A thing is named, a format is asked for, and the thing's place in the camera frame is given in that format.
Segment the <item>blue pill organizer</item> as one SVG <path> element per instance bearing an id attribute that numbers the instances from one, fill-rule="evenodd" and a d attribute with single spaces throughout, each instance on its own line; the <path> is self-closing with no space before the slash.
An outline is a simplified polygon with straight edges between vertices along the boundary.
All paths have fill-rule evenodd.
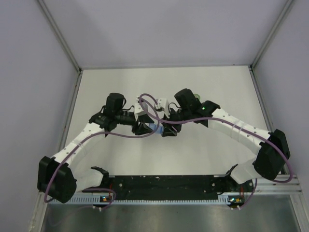
<path id="1" fill-rule="evenodd" d="M 147 126 L 151 130 L 155 131 L 155 134 L 160 134 L 161 135 L 163 133 L 164 128 L 163 128 L 163 126 L 161 124 L 158 126 L 155 123 L 147 123 Z"/>

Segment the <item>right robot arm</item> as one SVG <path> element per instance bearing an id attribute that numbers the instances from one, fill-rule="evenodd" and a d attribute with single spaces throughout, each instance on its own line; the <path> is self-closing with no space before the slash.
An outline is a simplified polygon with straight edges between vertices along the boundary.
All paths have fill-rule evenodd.
<path id="1" fill-rule="evenodd" d="M 225 185 L 230 191 L 237 191 L 244 182 L 259 177 L 274 181 L 290 158 L 287 139 L 281 130 L 271 132 L 245 123 L 212 101 L 200 102 L 187 88 L 174 97 L 178 110 L 171 109 L 166 99 L 157 101 L 156 108 L 164 111 L 163 136 L 176 136 L 181 131 L 181 122 L 193 119 L 197 124 L 224 133 L 254 154 L 253 159 L 228 171 Z"/>

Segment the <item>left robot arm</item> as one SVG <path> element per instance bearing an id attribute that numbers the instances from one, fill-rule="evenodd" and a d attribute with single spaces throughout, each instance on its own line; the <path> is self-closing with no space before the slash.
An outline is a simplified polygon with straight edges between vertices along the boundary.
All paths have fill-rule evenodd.
<path id="1" fill-rule="evenodd" d="M 148 137 L 159 125 L 144 112 L 143 104 L 135 105 L 134 111 L 124 109 L 126 99 L 120 93 L 111 93 L 105 105 L 89 119 L 82 131 L 66 147 L 52 157 L 39 162 L 38 190 L 44 192 L 46 203 L 53 199 L 66 203 L 79 191 L 96 188 L 106 191 L 109 187 L 108 172 L 92 164 L 82 171 L 80 163 L 89 161 L 89 152 L 104 137 L 113 134 L 117 125 L 131 126 L 132 138 Z"/>

